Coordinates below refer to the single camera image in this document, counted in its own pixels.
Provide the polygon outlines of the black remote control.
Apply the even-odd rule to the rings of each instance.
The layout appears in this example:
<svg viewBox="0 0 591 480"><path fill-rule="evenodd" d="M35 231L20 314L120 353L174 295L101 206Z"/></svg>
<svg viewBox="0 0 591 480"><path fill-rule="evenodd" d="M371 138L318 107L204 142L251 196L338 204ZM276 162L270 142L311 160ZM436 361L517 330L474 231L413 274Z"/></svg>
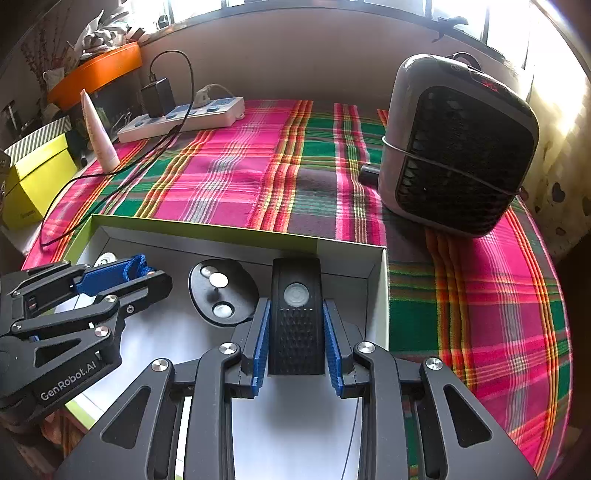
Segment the black remote control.
<svg viewBox="0 0 591 480"><path fill-rule="evenodd" d="M312 257L273 261L269 373L325 373L321 262Z"/></svg>

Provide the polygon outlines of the white round puck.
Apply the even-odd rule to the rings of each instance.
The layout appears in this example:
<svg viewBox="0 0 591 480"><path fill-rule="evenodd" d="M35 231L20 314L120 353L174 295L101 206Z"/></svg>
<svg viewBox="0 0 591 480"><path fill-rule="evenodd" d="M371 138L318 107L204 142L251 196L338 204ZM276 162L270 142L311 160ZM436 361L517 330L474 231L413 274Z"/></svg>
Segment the white round puck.
<svg viewBox="0 0 591 480"><path fill-rule="evenodd" d="M104 252L102 253L95 261L95 267L102 267L111 263L115 263L117 261L117 257L112 252Z"/></svg>

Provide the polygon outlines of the oval grey magnetic holder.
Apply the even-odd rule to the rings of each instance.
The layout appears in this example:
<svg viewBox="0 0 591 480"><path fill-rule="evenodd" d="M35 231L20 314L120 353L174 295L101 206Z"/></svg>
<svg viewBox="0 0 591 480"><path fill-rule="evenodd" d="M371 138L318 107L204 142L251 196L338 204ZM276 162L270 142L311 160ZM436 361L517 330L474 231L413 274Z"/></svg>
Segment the oval grey magnetic holder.
<svg viewBox="0 0 591 480"><path fill-rule="evenodd" d="M195 265L189 273L188 291L202 319L221 328L252 319L259 302L256 282L232 259L205 259Z"/></svg>

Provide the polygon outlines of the yellow cardboard box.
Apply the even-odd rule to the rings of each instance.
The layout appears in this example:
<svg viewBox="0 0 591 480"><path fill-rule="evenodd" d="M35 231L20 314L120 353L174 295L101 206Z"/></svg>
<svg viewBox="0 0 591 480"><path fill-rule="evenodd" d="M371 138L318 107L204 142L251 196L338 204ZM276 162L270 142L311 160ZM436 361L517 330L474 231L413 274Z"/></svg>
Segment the yellow cardboard box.
<svg viewBox="0 0 591 480"><path fill-rule="evenodd" d="M65 134L33 150L11 167L5 184L2 219L9 230L40 222L77 168Z"/></svg>

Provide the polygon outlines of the white cream tube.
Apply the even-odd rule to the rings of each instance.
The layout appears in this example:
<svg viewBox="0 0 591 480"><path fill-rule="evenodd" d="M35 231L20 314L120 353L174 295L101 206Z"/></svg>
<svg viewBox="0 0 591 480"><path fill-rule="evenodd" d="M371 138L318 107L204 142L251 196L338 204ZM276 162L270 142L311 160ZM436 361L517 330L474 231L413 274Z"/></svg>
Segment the white cream tube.
<svg viewBox="0 0 591 480"><path fill-rule="evenodd" d="M113 173L120 163L119 157L85 89L80 92L80 103L95 157L104 173Z"/></svg>

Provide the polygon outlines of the striped white box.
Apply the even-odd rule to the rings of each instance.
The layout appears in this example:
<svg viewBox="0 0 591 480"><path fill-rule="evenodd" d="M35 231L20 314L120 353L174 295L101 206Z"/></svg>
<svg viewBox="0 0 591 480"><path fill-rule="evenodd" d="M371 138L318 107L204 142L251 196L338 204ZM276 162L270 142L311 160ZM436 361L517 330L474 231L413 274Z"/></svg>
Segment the striped white box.
<svg viewBox="0 0 591 480"><path fill-rule="evenodd" d="M70 118L68 116L61 117L18 140L8 147L5 153L10 157L11 164L14 165L37 148L70 130Z"/></svg>

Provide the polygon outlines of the plaid pink green tablecloth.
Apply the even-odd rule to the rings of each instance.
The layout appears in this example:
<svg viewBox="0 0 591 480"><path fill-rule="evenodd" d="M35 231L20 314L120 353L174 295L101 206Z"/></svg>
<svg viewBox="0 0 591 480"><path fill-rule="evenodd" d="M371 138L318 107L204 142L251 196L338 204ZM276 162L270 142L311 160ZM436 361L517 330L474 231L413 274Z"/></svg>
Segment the plaid pink green tablecloth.
<svg viewBox="0 0 591 480"><path fill-rule="evenodd" d="M360 168L381 159L388 114L305 100L250 101L228 129L181 136L155 162L122 144L126 170L93 165L56 205L26 257L60 260L90 211L383 245L390 349L440 357L464 380L541 478L557 466L571 400L566 309L525 203L481 238L392 214Z"/></svg>

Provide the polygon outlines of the black charger adapter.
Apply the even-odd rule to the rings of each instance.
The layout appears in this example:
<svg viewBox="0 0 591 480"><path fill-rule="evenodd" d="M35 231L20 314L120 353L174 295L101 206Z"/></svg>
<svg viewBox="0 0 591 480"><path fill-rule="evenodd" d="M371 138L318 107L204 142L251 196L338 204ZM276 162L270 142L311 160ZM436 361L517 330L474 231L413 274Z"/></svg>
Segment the black charger adapter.
<svg viewBox="0 0 591 480"><path fill-rule="evenodd" d="M176 107L167 78L152 81L140 92L145 110L150 118L165 116Z"/></svg>

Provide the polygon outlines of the orange tray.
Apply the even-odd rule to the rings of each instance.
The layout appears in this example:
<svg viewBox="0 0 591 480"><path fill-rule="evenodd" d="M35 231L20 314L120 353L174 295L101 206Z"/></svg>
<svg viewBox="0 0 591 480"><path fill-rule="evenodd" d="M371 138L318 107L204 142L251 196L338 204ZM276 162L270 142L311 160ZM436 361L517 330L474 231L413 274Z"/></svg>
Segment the orange tray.
<svg viewBox="0 0 591 480"><path fill-rule="evenodd" d="M47 95L47 103L67 111L80 101L80 92L91 94L142 66L137 42L115 48L84 62L67 74Z"/></svg>

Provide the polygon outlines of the grey black space heater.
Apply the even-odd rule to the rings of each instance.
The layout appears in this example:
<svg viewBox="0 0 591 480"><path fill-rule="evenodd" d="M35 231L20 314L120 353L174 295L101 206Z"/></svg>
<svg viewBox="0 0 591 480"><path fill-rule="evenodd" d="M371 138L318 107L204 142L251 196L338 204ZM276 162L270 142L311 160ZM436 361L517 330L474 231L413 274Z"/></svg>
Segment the grey black space heater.
<svg viewBox="0 0 591 480"><path fill-rule="evenodd" d="M394 80L378 192L400 216L482 237L518 195L538 141L533 110L505 84L417 54Z"/></svg>

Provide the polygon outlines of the floral yellow curtain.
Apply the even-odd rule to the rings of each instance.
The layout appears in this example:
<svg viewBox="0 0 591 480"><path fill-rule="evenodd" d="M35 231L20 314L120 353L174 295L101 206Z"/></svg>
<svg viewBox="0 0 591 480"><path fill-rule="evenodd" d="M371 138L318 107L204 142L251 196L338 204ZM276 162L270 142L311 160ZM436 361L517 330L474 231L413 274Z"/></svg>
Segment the floral yellow curtain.
<svg viewBox="0 0 591 480"><path fill-rule="evenodd" d="M582 72L535 73L528 100L539 142L522 198L560 260L590 231L590 82Z"/></svg>

